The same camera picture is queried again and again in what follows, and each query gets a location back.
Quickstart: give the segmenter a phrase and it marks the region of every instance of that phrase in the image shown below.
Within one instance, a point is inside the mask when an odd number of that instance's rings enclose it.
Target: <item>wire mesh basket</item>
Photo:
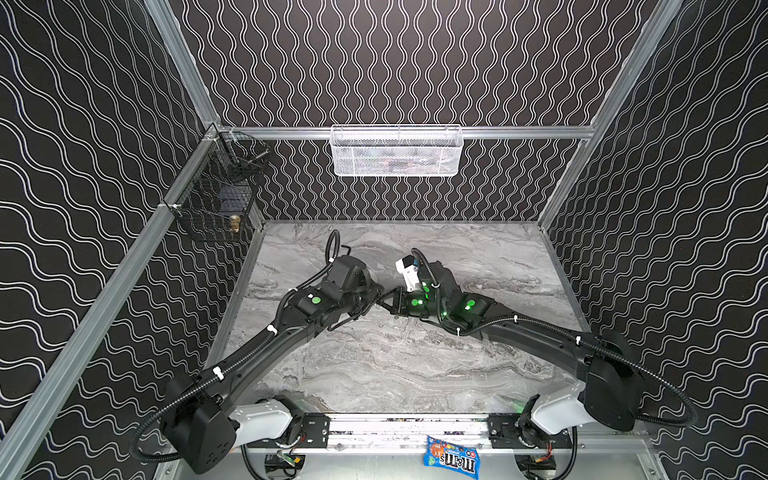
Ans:
[[[260,157],[239,157],[223,148],[211,151],[185,191],[174,215],[184,231],[200,242],[250,241],[249,212],[260,172],[269,151]]]
[[[333,125],[330,145],[341,177],[452,177],[464,138],[459,125]]]
[[[264,173],[272,154],[267,143],[241,131],[225,131],[220,137],[226,151],[219,151],[217,155],[223,164],[229,165],[228,174],[232,181],[255,179]]]

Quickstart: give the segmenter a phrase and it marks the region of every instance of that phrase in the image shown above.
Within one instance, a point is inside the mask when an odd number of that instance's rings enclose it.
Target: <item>m&m's candy bag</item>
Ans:
[[[429,436],[427,437],[427,453],[424,454],[424,465],[461,472],[475,480],[478,480],[480,476],[480,457],[477,450],[453,445]]]

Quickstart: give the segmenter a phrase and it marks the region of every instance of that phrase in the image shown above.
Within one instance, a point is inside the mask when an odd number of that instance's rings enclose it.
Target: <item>object in basket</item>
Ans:
[[[240,232],[240,215],[230,215],[230,230],[232,233]]]

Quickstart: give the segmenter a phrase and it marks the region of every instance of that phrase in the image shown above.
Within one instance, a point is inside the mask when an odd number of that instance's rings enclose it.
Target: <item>white wavy line pattern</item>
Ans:
[[[171,2],[225,124],[589,124],[654,0]]]
[[[699,405],[654,437],[676,480],[768,478],[766,31],[764,0],[686,1],[550,232],[593,327]]]
[[[168,232],[24,478],[76,478],[86,468],[89,478],[152,478],[154,465],[130,458],[127,444],[163,402],[165,383],[202,369],[246,253],[245,243]],[[142,449],[166,444],[154,429]]]
[[[577,144],[466,141],[454,177],[357,178],[333,173],[327,142],[279,141],[257,204],[271,220],[535,221]]]
[[[0,439],[204,131],[141,0],[0,0]]]

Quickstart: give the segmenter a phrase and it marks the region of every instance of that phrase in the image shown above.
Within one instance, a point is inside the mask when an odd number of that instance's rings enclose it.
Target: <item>marble countertop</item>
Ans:
[[[395,262],[418,247],[451,269],[464,291],[579,329],[534,224],[270,223],[227,355],[274,318],[288,289],[323,266],[334,228],[385,289],[403,284]],[[285,395],[321,412],[516,412],[540,387],[572,381],[518,349],[451,336],[374,306],[290,353],[242,403]]]

